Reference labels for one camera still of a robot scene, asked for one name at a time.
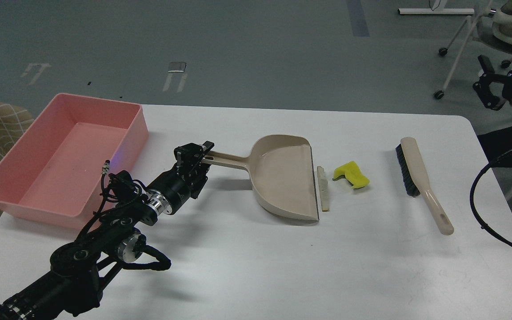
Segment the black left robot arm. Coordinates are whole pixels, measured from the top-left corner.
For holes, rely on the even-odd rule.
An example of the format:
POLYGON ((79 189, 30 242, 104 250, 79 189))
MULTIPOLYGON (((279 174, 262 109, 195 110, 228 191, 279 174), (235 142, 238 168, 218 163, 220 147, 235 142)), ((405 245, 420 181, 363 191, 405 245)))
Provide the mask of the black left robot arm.
POLYGON ((176 163, 149 185, 129 172, 101 173, 101 204, 73 242, 56 249, 44 276, 0 304, 0 320, 54 320, 98 308, 105 288, 122 270, 166 271, 171 260, 147 244, 137 223, 152 226, 160 214, 176 213, 196 199, 210 165, 204 162, 213 142, 174 149, 176 163))

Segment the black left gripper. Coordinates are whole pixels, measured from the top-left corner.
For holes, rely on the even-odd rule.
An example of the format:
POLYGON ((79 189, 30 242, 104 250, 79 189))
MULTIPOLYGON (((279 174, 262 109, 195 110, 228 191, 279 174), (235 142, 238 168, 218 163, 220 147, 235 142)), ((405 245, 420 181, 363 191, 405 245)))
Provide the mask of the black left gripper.
POLYGON ((149 203, 163 207, 156 209, 159 213, 173 215, 190 198, 198 198, 208 181, 208 164, 201 160, 214 146, 213 142, 205 141, 203 144, 185 144, 173 150, 176 164, 148 185, 149 203))

